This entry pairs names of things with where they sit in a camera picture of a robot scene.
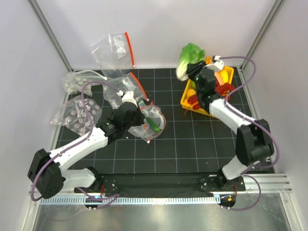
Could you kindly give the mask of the bag of white discs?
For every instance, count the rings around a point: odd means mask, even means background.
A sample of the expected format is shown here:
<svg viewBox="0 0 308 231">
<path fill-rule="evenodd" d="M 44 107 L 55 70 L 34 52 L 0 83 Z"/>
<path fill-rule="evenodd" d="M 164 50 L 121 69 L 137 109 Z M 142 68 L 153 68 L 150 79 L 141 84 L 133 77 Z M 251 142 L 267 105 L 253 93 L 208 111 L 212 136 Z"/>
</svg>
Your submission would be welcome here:
<svg viewBox="0 0 308 231">
<path fill-rule="evenodd" d="M 68 94 L 77 94 L 82 92 L 82 88 L 86 83 L 93 81 L 105 82 L 108 78 L 93 71 L 83 70 L 79 72 L 69 72 L 64 78 L 62 78 L 62 84 L 64 90 Z"/>
</svg>

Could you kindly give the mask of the toy red lobster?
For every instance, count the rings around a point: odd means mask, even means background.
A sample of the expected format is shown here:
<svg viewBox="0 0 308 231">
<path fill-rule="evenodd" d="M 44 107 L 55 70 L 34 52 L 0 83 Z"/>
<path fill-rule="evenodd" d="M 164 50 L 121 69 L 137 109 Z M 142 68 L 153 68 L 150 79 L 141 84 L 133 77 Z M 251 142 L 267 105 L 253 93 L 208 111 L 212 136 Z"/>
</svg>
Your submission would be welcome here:
<svg viewBox="0 0 308 231">
<path fill-rule="evenodd" d="M 194 82 L 192 82 L 189 89 L 194 89 L 196 91 L 196 85 L 195 85 Z M 229 84 L 229 83 L 225 83 L 224 85 L 219 85 L 218 83 L 216 83 L 216 88 L 215 88 L 216 92 L 218 94 L 220 94 L 221 96 L 223 96 L 224 98 L 227 96 L 227 94 L 230 91 L 232 91 L 234 89 L 235 89 L 235 87 L 232 84 Z M 186 104 L 188 104 L 189 108 L 192 108 L 193 110 L 201 109 L 199 102 L 198 102 L 197 93 L 190 98 L 186 97 L 186 100 L 184 100 L 184 102 Z"/>
</svg>

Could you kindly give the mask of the bag of pink discs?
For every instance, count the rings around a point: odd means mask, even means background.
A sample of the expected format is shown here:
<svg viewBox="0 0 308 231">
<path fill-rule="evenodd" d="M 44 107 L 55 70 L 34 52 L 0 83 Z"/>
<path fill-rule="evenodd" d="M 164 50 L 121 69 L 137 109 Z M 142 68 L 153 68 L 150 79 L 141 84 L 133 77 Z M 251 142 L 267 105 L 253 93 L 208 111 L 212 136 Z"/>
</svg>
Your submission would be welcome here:
<svg viewBox="0 0 308 231">
<path fill-rule="evenodd" d="M 84 101 L 91 117 L 92 125 L 95 126 L 102 115 L 102 108 L 93 99 L 85 99 Z M 90 120 L 87 117 L 81 96 L 76 96 L 64 103 L 50 124 L 65 126 L 79 136 L 88 133 L 90 131 Z"/>
</svg>

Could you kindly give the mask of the toy green pepper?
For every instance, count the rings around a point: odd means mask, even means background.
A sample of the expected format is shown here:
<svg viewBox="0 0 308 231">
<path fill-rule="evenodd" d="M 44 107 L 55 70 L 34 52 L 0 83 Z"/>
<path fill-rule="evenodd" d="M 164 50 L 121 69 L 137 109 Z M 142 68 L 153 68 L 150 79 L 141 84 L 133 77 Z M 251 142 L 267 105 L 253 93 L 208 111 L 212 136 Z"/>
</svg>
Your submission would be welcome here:
<svg viewBox="0 0 308 231">
<path fill-rule="evenodd" d="M 147 123 L 149 124 L 150 128 L 154 132 L 160 132 L 161 131 L 160 127 L 150 117 L 146 117 L 145 119 L 146 119 Z"/>
</svg>

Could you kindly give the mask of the upright clear bag orange zipper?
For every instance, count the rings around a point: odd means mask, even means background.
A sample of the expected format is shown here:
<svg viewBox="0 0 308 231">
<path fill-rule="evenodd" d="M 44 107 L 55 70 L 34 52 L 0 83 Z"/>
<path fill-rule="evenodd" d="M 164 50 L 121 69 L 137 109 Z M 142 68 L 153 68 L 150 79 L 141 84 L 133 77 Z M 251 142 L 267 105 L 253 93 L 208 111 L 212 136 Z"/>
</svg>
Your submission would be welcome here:
<svg viewBox="0 0 308 231">
<path fill-rule="evenodd" d="M 128 32 L 109 34 L 91 49 L 95 63 L 102 70 L 130 70 L 135 67 Z"/>
</svg>

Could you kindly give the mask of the toy yellow lemon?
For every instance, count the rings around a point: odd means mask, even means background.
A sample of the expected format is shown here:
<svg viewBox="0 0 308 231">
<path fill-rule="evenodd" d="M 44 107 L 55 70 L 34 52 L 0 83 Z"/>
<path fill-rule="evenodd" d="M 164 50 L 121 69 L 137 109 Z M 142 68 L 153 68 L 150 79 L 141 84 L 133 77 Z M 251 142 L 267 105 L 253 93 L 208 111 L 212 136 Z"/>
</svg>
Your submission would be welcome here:
<svg viewBox="0 0 308 231">
<path fill-rule="evenodd" d="M 224 83 L 227 83 L 229 81 L 229 76 L 228 76 L 228 72 L 226 70 L 222 70 L 220 71 L 220 76 L 223 80 Z"/>
</svg>

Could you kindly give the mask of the toy orange fruit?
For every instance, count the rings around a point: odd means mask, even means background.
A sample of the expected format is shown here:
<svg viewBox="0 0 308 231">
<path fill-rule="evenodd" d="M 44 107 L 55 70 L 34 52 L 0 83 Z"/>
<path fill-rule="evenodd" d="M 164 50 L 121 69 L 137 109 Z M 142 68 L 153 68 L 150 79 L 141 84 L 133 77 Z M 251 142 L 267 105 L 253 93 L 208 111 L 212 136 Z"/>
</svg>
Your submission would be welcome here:
<svg viewBox="0 0 308 231">
<path fill-rule="evenodd" d="M 187 92 L 186 92 L 186 97 L 190 98 L 195 94 L 196 94 L 196 91 L 194 89 L 188 89 Z"/>
</svg>

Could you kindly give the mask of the clear bag orange zipper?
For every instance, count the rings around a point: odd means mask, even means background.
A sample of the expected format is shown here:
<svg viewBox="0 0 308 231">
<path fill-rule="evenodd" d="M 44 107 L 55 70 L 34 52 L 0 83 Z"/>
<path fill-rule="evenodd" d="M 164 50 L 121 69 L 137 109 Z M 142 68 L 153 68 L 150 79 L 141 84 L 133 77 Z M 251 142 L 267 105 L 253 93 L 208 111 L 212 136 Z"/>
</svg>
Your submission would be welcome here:
<svg viewBox="0 0 308 231">
<path fill-rule="evenodd" d="M 131 127 L 128 132 L 150 143 L 151 140 L 158 137 L 165 129 L 167 123 L 166 118 L 161 108 L 153 103 L 147 105 L 144 101 L 140 101 L 138 105 L 142 114 L 145 116 L 144 123 L 140 126 Z"/>
<path fill-rule="evenodd" d="M 113 109 L 117 109 L 122 104 L 122 97 L 128 91 L 133 92 L 133 99 L 137 103 L 141 100 L 149 101 L 143 86 L 132 72 L 124 77 L 116 77 L 106 81 L 103 85 L 103 98 Z"/>
<path fill-rule="evenodd" d="M 109 34 L 91 49 L 95 63 L 102 70 L 130 70 L 135 67 L 128 32 Z"/>
</svg>

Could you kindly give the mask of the yellow plastic tray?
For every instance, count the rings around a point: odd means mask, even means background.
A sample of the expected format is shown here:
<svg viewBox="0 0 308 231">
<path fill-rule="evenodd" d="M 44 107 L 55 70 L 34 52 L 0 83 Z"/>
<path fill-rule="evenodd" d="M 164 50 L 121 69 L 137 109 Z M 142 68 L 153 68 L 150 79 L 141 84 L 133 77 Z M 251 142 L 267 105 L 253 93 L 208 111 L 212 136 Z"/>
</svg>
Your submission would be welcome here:
<svg viewBox="0 0 308 231">
<path fill-rule="evenodd" d="M 222 71 L 218 72 L 219 81 L 216 81 L 216 88 L 218 90 L 218 94 L 223 98 L 226 98 L 230 91 L 234 90 L 235 87 L 232 85 L 232 79 L 234 74 L 234 68 L 229 66 L 224 66 Z M 188 79 L 184 93 L 182 95 L 180 104 L 182 108 L 187 111 L 193 111 L 196 113 L 200 113 L 206 116 L 211 116 L 208 111 L 202 109 L 197 100 L 197 92 L 195 83 Z"/>
</svg>

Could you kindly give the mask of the right aluminium post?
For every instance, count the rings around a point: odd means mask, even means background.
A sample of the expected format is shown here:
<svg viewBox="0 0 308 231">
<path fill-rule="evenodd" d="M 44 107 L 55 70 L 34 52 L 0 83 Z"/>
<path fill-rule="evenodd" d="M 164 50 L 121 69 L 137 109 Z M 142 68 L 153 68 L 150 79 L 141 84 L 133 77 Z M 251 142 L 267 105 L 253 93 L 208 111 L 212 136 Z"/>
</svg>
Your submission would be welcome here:
<svg viewBox="0 0 308 231">
<path fill-rule="evenodd" d="M 250 46 L 246 57 L 252 59 L 254 53 L 256 52 L 257 48 L 260 46 L 263 38 L 265 37 L 266 33 L 268 32 L 270 26 L 272 25 L 274 19 L 278 15 L 279 11 L 281 10 L 282 6 L 284 5 L 285 0 L 275 0 L 274 4 L 270 8 L 270 11 L 267 13 L 267 16 L 258 31 L 252 45 Z"/>
</svg>

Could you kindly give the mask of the black mounting plate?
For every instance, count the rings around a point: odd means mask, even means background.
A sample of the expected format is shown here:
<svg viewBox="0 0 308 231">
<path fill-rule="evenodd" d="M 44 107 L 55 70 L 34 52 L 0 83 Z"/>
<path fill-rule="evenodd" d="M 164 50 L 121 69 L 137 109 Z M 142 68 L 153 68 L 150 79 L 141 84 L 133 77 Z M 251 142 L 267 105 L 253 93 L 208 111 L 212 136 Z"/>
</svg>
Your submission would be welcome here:
<svg viewBox="0 0 308 231">
<path fill-rule="evenodd" d="M 214 173 L 103 174 L 106 193 L 126 197 L 171 197 L 191 193 L 227 193 L 246 190 L 243 177 L 227 183 Z"/>
</svg>

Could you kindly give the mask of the left aluminium post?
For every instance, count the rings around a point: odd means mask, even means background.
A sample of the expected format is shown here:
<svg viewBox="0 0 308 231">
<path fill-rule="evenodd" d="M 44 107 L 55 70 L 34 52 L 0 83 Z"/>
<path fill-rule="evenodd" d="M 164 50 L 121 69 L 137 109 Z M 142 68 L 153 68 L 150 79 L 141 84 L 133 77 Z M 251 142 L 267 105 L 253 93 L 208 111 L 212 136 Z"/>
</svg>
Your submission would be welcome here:
<svg viewBox="0 0 308 231">
<path fill-rule="evenodd" d="M 56 53 L 58 54 L 59 58 L 61 59 L 62 63 L 66 67 L 67 71 L 73 71 L 72 66 L 70 65 L 60 43 L 58 42 L 50 24 L 48 23 L 43 11 L 41 10 L 38 2 L 36 0 L 27 0 L 31 9 L 33 10 L 35 16 L 37 17 L 39 23 L 41 24 L 42 28 L 44 29 L 45 33 L 47 34 L 51 44 L 53 45 Z"/>
</svg>

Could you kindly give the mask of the aluminium post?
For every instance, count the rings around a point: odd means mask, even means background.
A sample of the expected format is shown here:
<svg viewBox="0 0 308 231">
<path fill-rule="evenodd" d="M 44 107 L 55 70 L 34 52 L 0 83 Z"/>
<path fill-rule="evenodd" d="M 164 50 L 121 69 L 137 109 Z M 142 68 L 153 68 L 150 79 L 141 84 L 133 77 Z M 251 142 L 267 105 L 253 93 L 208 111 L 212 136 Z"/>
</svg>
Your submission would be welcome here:
<svg viewBox="0 0 308 231">
<path fill-rule="evenodd" d="M 70 65 L 60 43 L 58 42 L 50 24 L 48 23 L 43 11 L 41 10 L 38 2 L 36 0 L 27 0 L 31 9 L 33 10 L 35 16 L 37 17 L 39 23 L 41 24 L 42 28 L 44 29 L 45 33 L 47 34 L 51 44 L 53 45 L 56 53 L 58 54 L 59 58 L 61 59 L 62 63 L 66 67 L 67 71 L 73 71 L 72 66 Z"/>
<path fill-rule="evenodd" d="M 267 16 L 258 31 L 252 45 L 250 46 L 246 57 L 252 59 L 254 53 L 256 52 L 257 48 L 260 46 L 263 38 L 265 37 L 266 33 L 268 32 L 270 26 L 272 25 L 274 19 L 278 15 L 279 11 L 281 10 L 282 6 L 284 5 L 285 0 L 275 0 L 274 4 L 270 8 L 270 11 L 267 13 Z"/>
</svg>

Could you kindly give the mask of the toy green lettuce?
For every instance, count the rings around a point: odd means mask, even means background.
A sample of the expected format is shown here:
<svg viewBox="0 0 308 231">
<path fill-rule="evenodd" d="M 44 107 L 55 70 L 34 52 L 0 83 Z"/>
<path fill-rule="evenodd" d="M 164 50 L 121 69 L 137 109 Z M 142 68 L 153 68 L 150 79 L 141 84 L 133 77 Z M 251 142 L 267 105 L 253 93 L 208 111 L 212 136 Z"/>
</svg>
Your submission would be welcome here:
<svg viewBox="0 0 308 231">
<path fill-rule="evenodd" d="M 176 77 L 180 81 L 188 79 L 188 64 L 196 64 L 205 60 L 205 50 L 194 43 L 188 43 L 180 53 L 179 63 L 176 68 Z"/>
</svg>

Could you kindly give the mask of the aluminium front rail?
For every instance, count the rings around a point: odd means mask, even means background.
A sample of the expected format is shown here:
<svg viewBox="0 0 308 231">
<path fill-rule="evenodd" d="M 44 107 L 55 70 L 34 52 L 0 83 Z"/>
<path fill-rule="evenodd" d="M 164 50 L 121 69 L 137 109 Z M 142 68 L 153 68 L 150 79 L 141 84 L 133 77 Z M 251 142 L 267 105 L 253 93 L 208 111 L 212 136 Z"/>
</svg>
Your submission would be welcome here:
<svg viewBox="0 0 308 231">
<path fill-rule="evenodd" d="M 209 174 L 188 175 L 105 175 L 103 194 L 61 192 L 49 199 L 40 199 L 41 205 L 184 205 L 218 204 L 231 209 L 241 195 L 291 193 L 284 174 L 252 174 L 240 177 L 230 188 L 223 190 L 216 177 Z"/>
</svg>

